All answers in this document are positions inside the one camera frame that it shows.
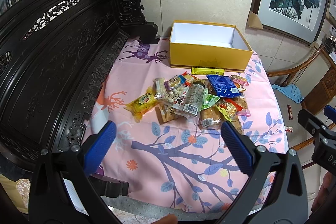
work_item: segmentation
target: human hand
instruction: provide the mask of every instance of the human hand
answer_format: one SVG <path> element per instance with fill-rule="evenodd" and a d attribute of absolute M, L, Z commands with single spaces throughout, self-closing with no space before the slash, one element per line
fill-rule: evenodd
<path fill-rule="evenodd" d="M 327 172 L 323 177 L 323 183 L 321 185 L 319 193 L 317 194 L 317 197 L 315 198 L 313 205 L 311 206 L 311 211 L 313 213 L 324 203 L 325 199 L 327 198 L 329 194 L 328 187 L 330 186 L 332 180 L 332 173 Z"/>
<path fill-rule="evenodd" d="M 167 215 L 152 224 L 177 224 L 178 220 L 175 215 Z"/>

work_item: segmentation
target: barcode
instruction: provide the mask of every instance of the barcode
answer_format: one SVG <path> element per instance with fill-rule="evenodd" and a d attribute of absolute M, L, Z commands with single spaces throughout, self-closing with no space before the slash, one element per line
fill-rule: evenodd
<path fill-rule="evenodd" d="M 156 90 L 160 90 L 160 81 L 155 82 Z"/>
<path fill-rule="evenodd" d="M 239 93 L 239 90 L 235 89 L 235 88 L 231 88 L 231 91 L 232 91 L 232 93 Z"/>
<path fill-rule="evenodd" d="M 197 115 L 198 107 L 195 107 L 193 105 L 185 104 L 183 111 L 189 112 L 191 114 Z"/>
<path fill-rule="evenodd" d="M 215 124 L 215 123 L 214 123 L 212 117 L 211 117 L 211 118 L 208 118 L 208 119 L 204 119 L 204 120 L 202 121 L 202 126 L 203 126 L 204 128 L 207 127 L 207 126 L 212 126 L 213 124 Z"/>

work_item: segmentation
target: pink tablecloth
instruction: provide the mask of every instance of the pink tablecloth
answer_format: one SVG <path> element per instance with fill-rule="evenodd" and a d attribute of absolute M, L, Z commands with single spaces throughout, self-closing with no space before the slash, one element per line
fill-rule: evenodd
<path fill-rule="evenodd" d="M 223 211 L 239 194 L 247 175 L 239 171 L 220 133 L 200 131 L 184 117 L 159 125 L 155 110 L 136 123 L 124 109 L 145 93 L 154 78 L 169 79 L 183 72 L 169 67 L 169 41 L 127 42 L 100 92 L 84 139 L 98 133 L 107 120 L 116 123 L 117 138 L 97 172 L 129 182 L 131 198 L 186 212 Z M 250 83 L 245 96 L 251 117 L 240 117 L 244 134 L 256 145 L 285 152 L 281 113 L 256 53 L 241 76 Z M 265 200 L 272 181 L 269 175 L 257 204 Z"/>

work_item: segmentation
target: yellow box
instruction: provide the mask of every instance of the yellow box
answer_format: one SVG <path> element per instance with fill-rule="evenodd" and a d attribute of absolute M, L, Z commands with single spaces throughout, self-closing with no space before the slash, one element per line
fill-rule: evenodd
<path fill-rule="evenodd" d="M 244 71 L 253 50 L 235 25 L 175 20 L 170 36 L 170 64 L 177 68 Z"/>

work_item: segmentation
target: metal screw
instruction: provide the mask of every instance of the metal screw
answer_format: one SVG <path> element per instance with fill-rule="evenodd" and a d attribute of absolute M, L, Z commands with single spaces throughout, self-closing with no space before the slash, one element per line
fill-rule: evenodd
<path fill-rule="evenodd" d="M 263 146 L 263 145 L 258 145 L 257 146 L 257 150 L 260 152 L 260 153 L 264 153 L 266 151 L 266 147 Z"/>
<path fill-rule="evenodd" d="M 289 150 L 289 153 L 292 155 L 292 156 L 295 156 L 296 155 L 296 151 L 294 149 L 290 149 Z"/>
<path fill-rule="evenodd" d="M 72 152 L 78 152 L 81 149 L 81 147 L 78 144 L 75 144 L 71 146 L 71 151 Z"/>
<path fill-rule="evenodd" d="M 42 156 L 45 156 L 47 153 L 48 153 L 48 149 L 43 148 L 43 149 L 41 150 L 41 155 L 42 155 Z"/>

